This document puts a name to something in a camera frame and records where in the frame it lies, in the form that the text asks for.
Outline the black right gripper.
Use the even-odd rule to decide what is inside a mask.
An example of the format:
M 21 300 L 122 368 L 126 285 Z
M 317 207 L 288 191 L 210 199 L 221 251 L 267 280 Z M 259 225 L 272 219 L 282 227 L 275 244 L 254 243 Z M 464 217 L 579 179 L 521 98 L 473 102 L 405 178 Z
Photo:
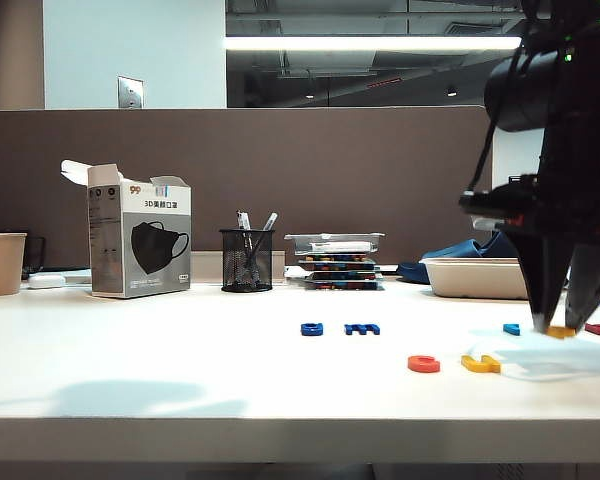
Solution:
M 600 193 L 583 182 L 550 186 L 521 175 L 491 191 L 466 191 L 459 204 L 506 232 L 540 333 L 551 324 L 572 258 L 565 324 L 581 330 L 600 305 Z

